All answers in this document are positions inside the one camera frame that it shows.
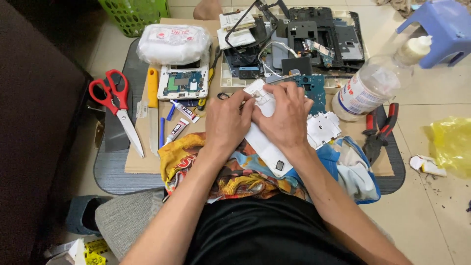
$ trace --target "pliers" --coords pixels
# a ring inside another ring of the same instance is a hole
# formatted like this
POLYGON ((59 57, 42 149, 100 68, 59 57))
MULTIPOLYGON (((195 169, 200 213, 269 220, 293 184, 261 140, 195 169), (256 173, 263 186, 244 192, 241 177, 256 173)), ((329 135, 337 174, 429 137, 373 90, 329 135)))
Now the pliers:
POLYGON ((391 134, 392 129, 394 129, 396 121, 398 120, 399 104, 391 103, 391 105, 389 105, 388 118, 386 119, 386 123, 384 124, 383 128, 381 128, 379 133, 377 133, 378 130, 376 129, 377 110, 377 108, 374 109, 366 116, 366 130, 362 132, 362 134, 366 135, 363 151, 365 152, 366 158, 370 162, 370 165, 372 165, 380 156, 381 147, 388 145, 387 137, 389 134, 391 134))

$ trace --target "tiled floor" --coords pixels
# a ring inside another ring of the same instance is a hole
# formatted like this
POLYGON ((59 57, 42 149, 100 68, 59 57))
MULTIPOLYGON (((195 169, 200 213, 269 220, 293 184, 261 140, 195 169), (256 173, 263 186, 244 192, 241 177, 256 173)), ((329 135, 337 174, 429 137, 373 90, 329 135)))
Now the tiled floor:
MULTIPOLYGON (((174 18, 192 18, 195 0, 168 0, 174 18)), ((241 7, 252 0, 221 0, 223 6, 241 7)), ((403 18, 389 5, 376 6, 374 0, 292 0, 290 6, 328 6, 336 10, 359 13, 364 41, 370 55, 393 52, 414 29, 397 35, 394 30, 403 18)), ((122 69, 131 38, 125 37, 111 21, 106 20, 95 40, 89 41, 91 56, 79 60, 94 77, 106 70, 122 69)), ((469 264, 471 261, 471 181, 450 176, 426 178, 408 165, 411 155, 427 155, 428 144, 423 127, 448 116, 471 115, 471 56, 453 68, 438 66, 432 70, 417 69, 414 84, 395 98, 400 107, 394 129, 399 149, 406 163, 406 181, 397 192, 383 196, 361 208, 385 228, 397 247, 414 264, 469 264)), ((78 141, 77 171, 72 189, 74 195, 105 194, 93 180, 93 124, 86 124, 78 141)))

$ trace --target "foot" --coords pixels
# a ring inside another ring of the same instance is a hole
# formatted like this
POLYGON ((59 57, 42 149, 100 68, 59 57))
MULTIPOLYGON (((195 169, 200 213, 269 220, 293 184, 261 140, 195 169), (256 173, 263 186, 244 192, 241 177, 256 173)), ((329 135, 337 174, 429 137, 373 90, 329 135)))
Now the foot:
POLYGON ((218 0, 201 0, 193 11, 193 18, 198 20, 219 20, 222 7, 218 0))

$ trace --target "green plastic basket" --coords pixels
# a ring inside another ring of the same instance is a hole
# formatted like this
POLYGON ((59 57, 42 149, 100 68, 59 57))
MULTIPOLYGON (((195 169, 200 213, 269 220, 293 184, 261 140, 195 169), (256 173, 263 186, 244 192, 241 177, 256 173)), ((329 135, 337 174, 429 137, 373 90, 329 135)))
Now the green plastic basket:
POLYGON ((167 0, 98 0, 127 37, 139 37, 146 25, 170 17, 167 0))

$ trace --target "blue circuit board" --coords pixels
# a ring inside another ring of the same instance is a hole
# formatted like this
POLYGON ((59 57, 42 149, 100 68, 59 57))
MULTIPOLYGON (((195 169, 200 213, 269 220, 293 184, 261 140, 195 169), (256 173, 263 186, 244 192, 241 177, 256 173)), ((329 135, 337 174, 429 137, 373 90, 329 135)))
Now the blue circuit board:
POLYGON ((304 95, 314 101, 309 114, 317 115, 319 112, 325 114, 325 90, 323 75, 301 75, 293 77, 299 87, 303 87, 304 95))
POLYGON ((168 96, 170 93, 196 93, 203 90, 204 78, 201 71, 191 71, 184 73, 170 73, 167 87, 163 90, 163 95, 168 96))

